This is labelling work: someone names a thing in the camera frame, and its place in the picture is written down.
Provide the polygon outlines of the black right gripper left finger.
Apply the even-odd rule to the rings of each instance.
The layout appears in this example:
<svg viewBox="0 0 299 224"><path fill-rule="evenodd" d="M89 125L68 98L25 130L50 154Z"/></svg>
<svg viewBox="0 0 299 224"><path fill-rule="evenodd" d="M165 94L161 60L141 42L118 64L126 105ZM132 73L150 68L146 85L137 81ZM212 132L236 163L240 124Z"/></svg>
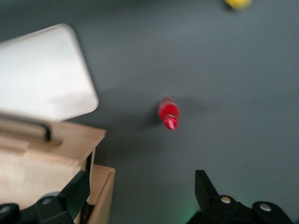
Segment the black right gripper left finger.
<svg viewBox="0 0 299 224"><path fill-rule="evenodd" d="M89 195L89 171L81 170L56 196L45 196L35 204L38 223L74 223Z"/></svg>

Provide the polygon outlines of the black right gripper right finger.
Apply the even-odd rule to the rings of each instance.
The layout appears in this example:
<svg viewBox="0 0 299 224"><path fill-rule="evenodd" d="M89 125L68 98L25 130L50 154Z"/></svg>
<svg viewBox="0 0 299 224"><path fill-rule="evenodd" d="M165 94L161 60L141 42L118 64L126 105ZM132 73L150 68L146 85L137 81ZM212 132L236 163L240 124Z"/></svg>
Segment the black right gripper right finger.
<svg viewBox="0 0 299 224"><path fill-rule="evenodd" d="M195 196L200 211L189 224L254 224L251 209L216 191L204 170L195 171Z"/></svg>

